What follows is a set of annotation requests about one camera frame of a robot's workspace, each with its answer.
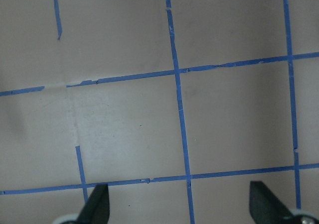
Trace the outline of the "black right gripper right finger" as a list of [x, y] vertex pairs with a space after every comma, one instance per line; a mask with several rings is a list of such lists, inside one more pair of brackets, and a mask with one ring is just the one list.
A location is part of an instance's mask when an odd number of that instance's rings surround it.
[[288, 224], [294, 218], [262, 181], [250, 182], [249, 213], [256, 224]]

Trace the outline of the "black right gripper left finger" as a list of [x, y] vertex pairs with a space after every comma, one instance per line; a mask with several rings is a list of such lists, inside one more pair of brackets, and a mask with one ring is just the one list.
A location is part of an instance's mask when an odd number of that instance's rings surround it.
[[76, 224], [107, 224], [110, 218], [110, 199], [107, 184], [97, 185], [75, 220]]

